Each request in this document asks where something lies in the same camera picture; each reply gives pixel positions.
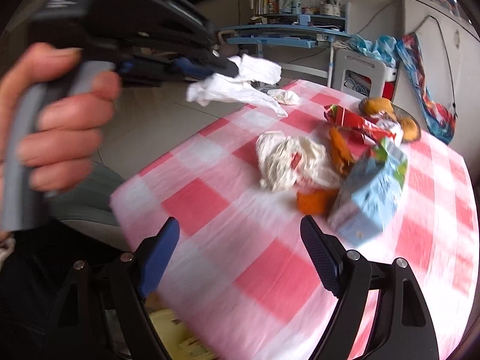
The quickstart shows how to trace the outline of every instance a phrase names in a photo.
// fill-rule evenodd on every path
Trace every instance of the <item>crumpled plastic bag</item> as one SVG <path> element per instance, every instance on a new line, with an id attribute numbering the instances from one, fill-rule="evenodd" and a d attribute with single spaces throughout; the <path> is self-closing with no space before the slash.
<path id="1" fill-rule="evenodd" d="M 281 117 L 289 115 L 275 99 L 250 85 L 251 81 L 272 85 L 279 82 L 282 72 L 279 65 L 246 54 L 242 58 L 236 55 L 229 59 L 237 64 L 238 76 L 232 78 L 214 73 L 203 81 L 190 84 L 187 90 L 188 102 L 197 102 L 204 107 L 211 101 L 240 102 L 256 107 L 268 107 Z"/>
<path id="2" fill-rule="evenodd" d="M 285 89 L 270 89 L 267 95 L 272 96 L 280 104 L 297 105 L 300 102 L 299 96 L 294 91 Z"/>
<path id="3" fill-rule="evenodd" d="M 402 196 L 407 156 L 384 137 L 352 168 L 328 216 L 332 230 L 357 247 L 383 233 Z"/>
<path id="4" fill-rule="evenodd" d="M 402 130 L 402 126 L 400 126 L 400 123 L 398 123 L 395 120 L 392 120 L 392 118 L 385 112 L 381 112 L 380 114 L 375 114 L 375 115 L 369 115 L 369 119 L 375 122 L 375 126 L 385 131 L 392 132 L 395 135 L 395 137 L 393 138 L 393 142 L 395 143 L 395 145 L 400 146 L 403 139 L 403 130 Z M 375 142 L 370 138 L 366 136 L 363 136 L 363 138 L 366 143 L 375 145 Z"/>
<path id="5" fill-rule="evenodd" d="M 255 150 L 262 188 L 288 190 L 296 182 L 324 188 L 340 186 L 340 176 L 325 146 L 308 137 L 293 138 L 281 131 L 267 131 L 258 137 Z"/>
<path id="6" fill-rule="evenodd" d="M 398 62 L 398 54 L 395 49 L 397 40 L 393 36 L 382 35 L 375 43 L 363 39 L 361 36 L 352 35 L 350 46 L 360 54 L 383 61 L 389 68 L 395 69 Z"/>

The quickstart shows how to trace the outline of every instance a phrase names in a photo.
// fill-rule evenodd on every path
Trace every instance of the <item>blue plastic bag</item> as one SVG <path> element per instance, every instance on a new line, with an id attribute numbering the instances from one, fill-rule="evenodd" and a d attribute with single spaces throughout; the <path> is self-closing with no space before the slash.
<path id="1" fill-rule="evenodd" d="M 397 67 L 397 41 L 392 36 L 382 35 L 375 43 L 363 39 L 358 35 L 352 35 L 349 41 L 350 46 L 364 56 L 383 61 L 389 68 Z"/>

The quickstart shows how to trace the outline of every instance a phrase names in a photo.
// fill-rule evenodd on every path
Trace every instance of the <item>blue gripper pad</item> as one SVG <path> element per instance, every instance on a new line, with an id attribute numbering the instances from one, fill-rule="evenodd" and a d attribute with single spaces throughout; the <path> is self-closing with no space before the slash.
<path id="1" fill-rule="evenodd" d="M 204 80 L 205 78 L 213 74 L 212 69 L 193 64 L 189 59 L 185 57 L 177 58 L 175 61 L 173 61 L 173 64 L 177 68 L 179 68 L 184 75 L 196 79 Z"/>
<path id="2" fill-rule="evenodd" d="M 343 293 L 340 283 L 343 264 L 342 256 L 338 255 L 330 243 L 329 239 L 334 237 L 325 235 L 310 215 L 301 220 L 300 235 L 323 287 L 340 298 Z"/>
<path id="3" fill-rule="evenodd" d="M 156 237 L 151 237 L 143 240 L 144 242 L 151 241 L 152 244 L 145 246 L 150 249 L 143 256 L 141 267 L 141 278 L 138 285 L 138 292 L 140 296 L 146 298 L 150 292 L 157 289 L 160 280 L 162 279 L 165 269 L 172 257 L 173 251 L 177 246 L 180 237 L 180 225 L 175 218 L 168 218 L 162 229 Z M 145 248 L 140 244 L 135 254 L 145 252 Z"/>

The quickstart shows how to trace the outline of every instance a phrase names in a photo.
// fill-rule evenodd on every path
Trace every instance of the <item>screw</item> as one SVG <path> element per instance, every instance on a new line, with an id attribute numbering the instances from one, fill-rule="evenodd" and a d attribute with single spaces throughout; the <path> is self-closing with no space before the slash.
<path id="1" fill-rule="evenodd" d="M 82 261 L 81 259 L 78 260 L 78 261 L 75 261 L 74 264 L 73 264 L 73 268 L 78 270 L 78 271 L 83 269 L 84 266 L 85 266 L 85 261 Z"/>
<path id="2" fill-rule="evenodd" d="M 406 268 L 409 263 L 406 261 L 406 259 L 402 259 L 401 257 L 399 259 L 397 259 L 397 265 L 400 267 L 400 268 Z"/>
<path id="3" fill-rule="evenodd" d="M 124 253 L 120 256 L 120 260 L 124 263 L 128 263 L 133 259 L 134 259 L 134 255 L 131 254 L 130 252 Z"/>
<path id="4" fill-rule="evenodd" d="M 360 253 L 358 253 L 356 250 L 349 250 L 346 252 L 346 256 L 353 261 L 360 259 Z"/>

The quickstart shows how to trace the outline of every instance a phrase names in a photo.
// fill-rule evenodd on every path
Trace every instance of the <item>red snack wrapper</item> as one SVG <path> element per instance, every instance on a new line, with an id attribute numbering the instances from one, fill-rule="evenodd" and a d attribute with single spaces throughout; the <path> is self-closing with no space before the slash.
<path id="1" fill-rule="evenodd" d="M 349 128 L 353 132 L 365 135 L 375 142 L 380 142 L 383 137 L 395 139 L 396 134 L 375 126 L 360 115 L 355 114 L 340 105 L 332 104 L 325 107 L 325 119 L 338 127 Z"/>

